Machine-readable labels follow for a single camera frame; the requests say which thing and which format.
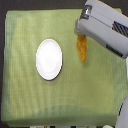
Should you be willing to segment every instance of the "green cloth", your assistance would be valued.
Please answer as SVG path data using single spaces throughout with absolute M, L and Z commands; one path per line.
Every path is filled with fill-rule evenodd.
M 126 60 L 87 38 L 81 63 L 75 20 L 81 9 L 9 11 L 5 22 L 2 121 L 10 126 L 115 125 L 128 95 Z M 60 74 L 44 80 L 36 69 L 36 51 L 54 39 L 63 54 Z

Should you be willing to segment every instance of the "green towel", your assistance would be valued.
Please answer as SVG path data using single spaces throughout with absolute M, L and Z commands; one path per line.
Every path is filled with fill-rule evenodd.
M 128 95 L 126 61 L 91 38 L 85 63 L 76 49 L 81 9 L 9 11 L 5 22 L 2 121 L 10 126 L 115 125 Z M 52 81 L 36 69 L 45 39 L 60 45 L 63 65 Z

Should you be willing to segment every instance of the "round plate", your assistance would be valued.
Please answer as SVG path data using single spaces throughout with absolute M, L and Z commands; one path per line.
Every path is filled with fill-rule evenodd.
M 54 79 L 62 66 L 62 52 L 58 43 L 52 39 L 44 40 L 37 49 L 36 68 L 46 80 Z

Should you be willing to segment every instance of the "orange object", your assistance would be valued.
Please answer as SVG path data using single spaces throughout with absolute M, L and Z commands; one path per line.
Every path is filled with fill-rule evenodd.
M 87 39 L 84 35 L 79 35 L 77 37 L 77 51 L 81 58 L 81 61 L 84 62 L 86 60 L 87 53 Z

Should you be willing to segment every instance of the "gray robot arm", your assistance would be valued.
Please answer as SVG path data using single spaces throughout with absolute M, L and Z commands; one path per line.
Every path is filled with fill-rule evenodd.
M 93 38 L 106 49 L 125 59 L 128 56 L 128 17 L 110 6 L 88 0 L 79 19 L 75 34 Z

